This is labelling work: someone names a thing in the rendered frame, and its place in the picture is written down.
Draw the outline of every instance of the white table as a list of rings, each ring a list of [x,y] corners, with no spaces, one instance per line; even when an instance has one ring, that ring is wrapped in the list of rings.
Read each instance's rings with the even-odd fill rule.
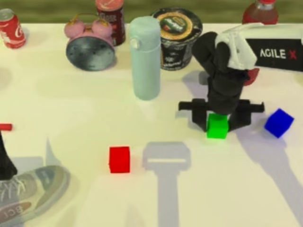
[[[191,167],[178,175],[178,204],[160,201],[172,209],[178,205],[179,226],[166,217],[171,222],[165,227],[303,225],[302,74],[262,70],[242,98],[264,101],[266,114],[255,114],[250,127],[226,140],[210,140],[186,117],[176,117],[179,101],[207,93],[198,84],[202,69],[195,60],[183,70],[162,71],[159,97],[143,102],[133,95],[128,42],[118,47],[113,69],[85,72],[65,57],[64,25],[23,26],[30,33],[27,46],[0,48],[0,122],[15,126],[3,133],[6,148],[11,157],[45,159],[49,140],[73,175],[63,199],[26,227],[163,227],[158,178],[142,167],[142,158],[148,143],[169,141],[190,150]],[[204,32],[233,26],[206,24]],[[262,132],[264,119],[277,108],[295,118],[279,140]],[[108,147],[119,145],[131,147],[129,175],[108,172]],[[166,183],[160,193],[173,180]]]

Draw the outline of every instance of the instant noodle cup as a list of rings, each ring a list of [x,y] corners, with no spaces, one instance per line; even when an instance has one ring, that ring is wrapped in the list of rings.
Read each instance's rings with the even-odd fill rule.
[[[162,8],[151,15],[161,26],[161,68],[173,71],[186,67],[203,29],[198,16],[183,8]]]

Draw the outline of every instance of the red x logo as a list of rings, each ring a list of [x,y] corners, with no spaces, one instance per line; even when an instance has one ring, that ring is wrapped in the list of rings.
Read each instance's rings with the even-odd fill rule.
[[[295,50],[289,50],[290,59],[297,60],[296,51]]]

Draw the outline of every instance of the mint green bottle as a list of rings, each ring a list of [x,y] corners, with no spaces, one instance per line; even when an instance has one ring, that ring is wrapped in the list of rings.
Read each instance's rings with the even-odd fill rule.
[[[160,92],[161,28],[153,17],[138,17],[130,23],[130,48],[134,94],[152,100]]]

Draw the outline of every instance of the soda can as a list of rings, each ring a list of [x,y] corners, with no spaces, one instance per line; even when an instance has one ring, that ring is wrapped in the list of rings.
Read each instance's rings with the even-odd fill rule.
[[[114,46],[125,41],[123,0],[96,0],[97,14],[111,24]]]
[[[17,15],[11,9],[0,9],[0,35],[4,44],[17,49],[26,43]]]

